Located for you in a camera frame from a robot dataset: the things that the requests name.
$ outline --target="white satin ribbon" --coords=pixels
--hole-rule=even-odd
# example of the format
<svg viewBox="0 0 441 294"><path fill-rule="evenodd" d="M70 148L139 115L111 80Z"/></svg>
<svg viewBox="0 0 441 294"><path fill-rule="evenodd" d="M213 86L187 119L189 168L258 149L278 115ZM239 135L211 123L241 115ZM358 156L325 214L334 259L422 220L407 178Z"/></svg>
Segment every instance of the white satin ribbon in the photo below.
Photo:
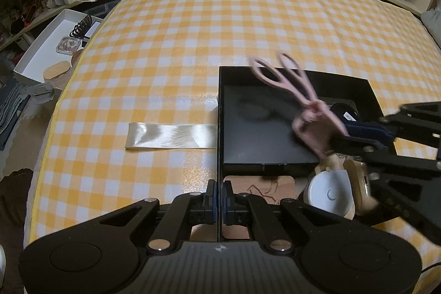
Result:
<svg viewBox="0 0 441 294"><path fill-rule="evenodd" d="M129 123L126 149L215 149L217 125Z"/></svg>

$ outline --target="scissors handle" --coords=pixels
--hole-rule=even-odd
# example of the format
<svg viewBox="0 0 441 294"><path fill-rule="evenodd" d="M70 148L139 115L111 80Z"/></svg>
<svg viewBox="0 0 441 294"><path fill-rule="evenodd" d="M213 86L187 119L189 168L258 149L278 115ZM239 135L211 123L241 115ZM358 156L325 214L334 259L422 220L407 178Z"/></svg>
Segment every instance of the scissors handle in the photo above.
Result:
<svg viewBox="0 0 441 294"><path fill-rule="evenodd" d="M308 79L308 76L306 75L305 71L297 64L297 62L288 54L279 52L277 54L277 57L279 58L280 64L286 69L286 71L300 84L302 85L306 93L308 95L309 100L315 101L318 99L317 93L314 90L314 87L312 86L311 82ZM291 61L297 68L297 72L294 69L291 69L290 66L286 65L284 62L284 58Z"/></svg>
<svg viewBox="0 0 441 294"><path fill-rule="evenodd" d="M253 58L249 57L249 62L251 66L251 70L254 73L254 75L262 81L263 83L266 83L269 86L272 86L273 88L280 88L286 91L289 91L294 95L294 97L297 99L297 101L303 106L308 107L311 102L307 100L301 92L287 79L285 78L280 71L278 71L276 68L272 67L270 64L268 64L265 60L261 58ZM258 64L262 65L266 69L268 69L277 79L272 80L262 73L262 67L258 66Z"/></svg>

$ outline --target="white label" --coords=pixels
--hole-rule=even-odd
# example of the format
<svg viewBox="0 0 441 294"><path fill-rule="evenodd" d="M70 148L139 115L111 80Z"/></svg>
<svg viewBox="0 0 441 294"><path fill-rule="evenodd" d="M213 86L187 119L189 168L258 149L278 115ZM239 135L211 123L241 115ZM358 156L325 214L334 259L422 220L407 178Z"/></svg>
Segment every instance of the white label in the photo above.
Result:
<svg viewBox="0 0 441 294"><path fill-rule="evenodd" d="M349 121L357 121L355 120L352 116L350 116L349 112L345 112L343 114L343 116L345 117L345 119L349 120Z"/></svg>

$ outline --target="black coil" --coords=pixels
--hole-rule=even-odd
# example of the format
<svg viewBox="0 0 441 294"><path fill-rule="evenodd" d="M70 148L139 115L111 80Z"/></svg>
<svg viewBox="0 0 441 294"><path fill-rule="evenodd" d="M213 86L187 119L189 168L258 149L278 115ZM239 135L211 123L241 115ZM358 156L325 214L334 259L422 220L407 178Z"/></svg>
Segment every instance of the black coil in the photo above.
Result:
<svg viewBox="0 0 441 294"><path fill-rule="evenodd" d="M79 22L74 30L71 31L69 36L73 38L83 38L87 31L92 26L92 17L88 14L84 17L84 19Z"/></svg>

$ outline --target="black cable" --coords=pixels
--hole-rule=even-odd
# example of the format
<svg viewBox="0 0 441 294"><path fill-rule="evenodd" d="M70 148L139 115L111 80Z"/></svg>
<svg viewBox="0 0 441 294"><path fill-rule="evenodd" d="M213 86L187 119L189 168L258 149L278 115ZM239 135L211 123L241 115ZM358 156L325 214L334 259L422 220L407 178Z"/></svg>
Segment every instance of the black cable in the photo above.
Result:
<svg viewBox="0 0 441 294"><path fill-rule="evenodd" d="M73 38L83 38L87 31L92 26L92 17L88 14L84 17L84 19L79 22L74 30L71 31L69 36Z"/></svg>
<svg viewBox="0 0 441 294"><path fill-rule="evenodd" d="M424 269L421 271L421 274L424 273L426 270L432 269L433 267L437 267L438 265L441 265L441 262L438 262L438 263L435 263L435 264L429 265L427 268L424 268Z"/></svg>

